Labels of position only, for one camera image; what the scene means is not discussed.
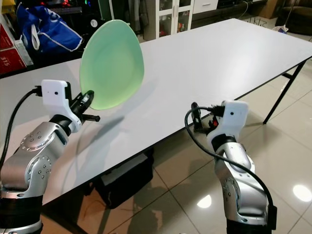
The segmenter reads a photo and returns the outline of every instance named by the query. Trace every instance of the glossy floor tile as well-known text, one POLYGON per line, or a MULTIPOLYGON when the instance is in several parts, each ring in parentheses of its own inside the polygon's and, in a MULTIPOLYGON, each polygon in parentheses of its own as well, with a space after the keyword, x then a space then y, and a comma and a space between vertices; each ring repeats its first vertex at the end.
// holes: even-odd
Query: glossy floor tile
POLYGON ((109 233, 167 191, 159 175, 154 172, 150 183, 117 208, 109 210, 97 191, 93 190, 83 200, 78 225, 89 234, 109 233))
POLYGON ((302 215, 310 202, 300 200, 293 189, 303 185, 312 191, 311 150, 271 123, 257 129, 241 143, 256 165, 256 174, 302 215))
MULTIPOLYGON (((277 101, 280 94, 281 91, 273 88, 269 84, 265 84, 262 87, 256 89, 255 91, 242 97, 240 100, 247 102, 249 104, 249 109, 251 111, 253 111, 255 114, 265 119, 265 117, 272 109, 273 105, 277 101)), ((281 113, 295 101, 296 99, 286 94, 282 99, 282 101, 280 102, 279 106, 274 111, 271 118, 281 113)))
POLYGON ((127 220, 111 234, 198 234, 170 192, 127 220))
MULTIPOLYGON (((173 195, 202 234, 226 234, 226 219, 220 182, 214 173, 214 163, 201 168, 172 189, 173 195)), ((277 231, 287 233, 300 215, 276 193, 271 192, 278 207, 277 231)))
POLYGON ((312 107, 312 91, 308 92, 306 95, 304 95, 301 99, 301 102, 304 104, 312 107))
MULTIPOLYGON (((289 81, 288 78, 280 76, 272 80, 268 84, 273 88, 282 91, 285 88, 288 81, 289 81)), ((299 75, 292 83, 291 87, 287 91, 287 95, 291 96, 294 99, 300 99, 311 90, 312 90, 312 77, 305 75, 304 71, 302 71, 299 73, 299 75)))
POLYGON ((270 123, 312 149, 312 107, 297 101, 270 123))
POLYGON ((308 223, 312 225, 312 205, 307 209, 307 211, 302 216, 308 223))
POLYGON ((263 121, 264 121, 263 117, 258 116, 255 112, 250 110, 247 116, 246 124, 242 129, 242 131, 239 133, 239 140, 244 139, 250 133, 260 128, 262 126, 263 121))
MULTIPOLYGON (((207 145, 203 134, 197 138, 207 145)), ((212 160, 193 143, 186 131, 174 134, 156 145, 154 159, 155 170, 169 188, 212 160)))
POLYGON ((289 234, 308 234, 312 233, 312 226, 304 219, 300 219, 289 234))

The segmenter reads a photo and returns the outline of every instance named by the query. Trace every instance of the glass cabinet door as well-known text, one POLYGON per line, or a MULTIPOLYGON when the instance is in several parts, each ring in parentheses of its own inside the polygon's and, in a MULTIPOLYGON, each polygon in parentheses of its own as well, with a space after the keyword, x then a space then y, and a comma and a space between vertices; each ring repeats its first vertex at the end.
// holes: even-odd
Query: glass cabinet door
POLYGON ((171 35, 172 14, 159 16, 159 37, 171 35))
POLYGON ((191 5, 191 0, 180 0, 179 1, 179 7, 190 6, 190 5, 191 5))
POLYGON ((182 11, 178 13, 177 19, 177 33, 184 32, 188 30, 190 19, 190 11, 182 11))
POLYGON ((159 0, 159 11, 172 9, 173 1, 174 0, 159 0))

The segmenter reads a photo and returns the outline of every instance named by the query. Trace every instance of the light green plate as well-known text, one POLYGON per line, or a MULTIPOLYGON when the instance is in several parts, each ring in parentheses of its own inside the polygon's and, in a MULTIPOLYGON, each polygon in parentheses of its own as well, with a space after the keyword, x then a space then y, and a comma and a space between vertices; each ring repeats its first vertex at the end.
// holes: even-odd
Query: light green plate
POLYGON ((142 51, 132 29, 121 20, 102 25, 90 38, 80 64, 81 92, 95 93, 91 108, 123 103, 139 89, 143 76, 142 51))

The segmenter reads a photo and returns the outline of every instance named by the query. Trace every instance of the white cabinet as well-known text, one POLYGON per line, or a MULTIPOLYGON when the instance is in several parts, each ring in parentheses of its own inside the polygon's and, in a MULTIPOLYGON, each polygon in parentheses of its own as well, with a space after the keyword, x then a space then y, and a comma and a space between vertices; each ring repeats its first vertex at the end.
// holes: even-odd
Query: white cabinet
POLYGON ((218 0, 195 0, 193 14, 215 10, 218 0))
POLYGON ((194 0, 147 0, 149 25, 144 28, 144 39, 190 30, 194 0))

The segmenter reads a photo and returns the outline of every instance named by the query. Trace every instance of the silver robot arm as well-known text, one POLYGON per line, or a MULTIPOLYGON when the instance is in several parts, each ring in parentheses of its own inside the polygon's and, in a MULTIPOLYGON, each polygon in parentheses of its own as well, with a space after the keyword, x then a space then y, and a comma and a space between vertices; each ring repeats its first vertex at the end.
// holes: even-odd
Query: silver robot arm
POLYGON ((100 119, 83 114, 93 91, 72 100, 65 81, 44 80, 41 85, 43 103, 52 118, 24 137, 1 169, 0 233, 41 233, 42 199, 54 162, 62 156, 71 133, 79 131, 86 120, 100 119))
MULTIPOLYGON (((192 109, 199 108, 196 103, 192 109)), ((210 108, 214 118, 209 127, 203 126, 200 109, 192 112, 195 132, 205 133, 211 149, 222 158, 229 159, 255 173, 255 165, 245 148, 237 143, 245 125, 248 105, 242 101, 224 101, 210 108)), ((223 192, 224 212, 228 234, 270 234, 276 226, 276 207, 270 217, 267 195, 259 182, 245 170, 215 157, 214 171, 223 192)))
POLYGON ((28 134, 1 171, 0 233, 40 233, 40 209, 53 163, 68 142, 56 123, 43 122, 28 134))

